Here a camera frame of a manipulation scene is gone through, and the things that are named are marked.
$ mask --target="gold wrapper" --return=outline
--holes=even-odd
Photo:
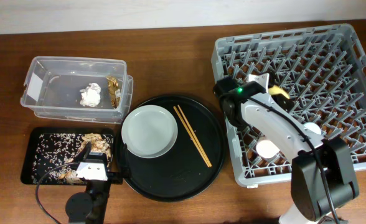
[[[117,108],[121,100],[120,87],[118,86],[116,78],[112,77],[111,75],[108,75],[106,78],[108,80],[108,92],[110,93],[111,104],[113,105],[114,108]]]

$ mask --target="white bowl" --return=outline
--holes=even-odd
[[[121,135],[134,155],[155,158],[175,144],[177,123],[173,115],[160,106],[141,106],[126,117]]]

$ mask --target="black tray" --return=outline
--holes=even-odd
[[[176,119],[178,134],[175,145],[164,155],[143,159],[124,152],[122,137],[115,144],[117,160],[126,153],[131,178],[125,181],[143,196],[162,202],[175,202],[191,198],[205,190],[223,166],[226,153],[225,135],[217,118],[202,104],[192,98],[164,95],[145,101],[143,105],[158,105],[167,109]],[[212,167],[202,160],[190,136],[183,127],[173,106],[180,105],[198,137]]]
[[[38,181],[48,170],[53,169],[57,164],[63,164],[64,157],[71,157],[71,153],[76,152],[80,146],[80,136],[89,133],[101,134],[108,138],[108,143],[111,149],[114,148],[114,132],[108,128],[35,128],[30,135],[26,158],[21,171],[21,182],[23,184],[36,184],[34,180]],[[55,142],[62,137],[57,137],[56,134],[68,134],[71,141],[61,142],[61,145],[55,145]],[[66,148],[64,151],[57,152],[56,161],[50,161],[53,158],[46,155],[50,152],[60,148]],[[42,181],[44,185],[69,185],[64,181],[56,178],[47,178]]]

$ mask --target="table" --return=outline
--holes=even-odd
[[[34,127],[106,126],[115,131],[120,128],[119,125],[40,119],[33,111],[23,108],[19,100],[35,56],[122,59],[134,78],[131,108],[152,96],[183,93],[199,98],[215,110],[222,123],[222,112],[212,93],[214,77],[210,57],[216,39],[342,22],[354,26],[366,53],[366,20],[0,35],[0,223],[50,223],[36,204],[35,186],[24,185],[19,180],[29,134]],[[360,196],[337,213],[351,223],[366,223],[366,171],[356,174]],[[65,223],[65,202],[83,190],[84,187],[43,186],[39,194],[44,207]],[[215,182],[205,192],[183,202],[155,202],[127,184],[113,185],[105,223],[244,223],[278,217],[291,204],[289,182],[257,189],[240,187],[227,158]]]

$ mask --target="gray plastic crate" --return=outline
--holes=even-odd
[[[248,74],[274,72],[278,85],[296,101],[290,114],[317,123],[327,139],[341,136],[355,170],[366,169],[366,55],[348,24],[241,35],[218,39],[212,54],[215,81],[231,75],[239,84]],[[291,179],[291,165],[278,153],[260,157],[261,133],[238,131],[226,120],[237,183],[257,187]]]

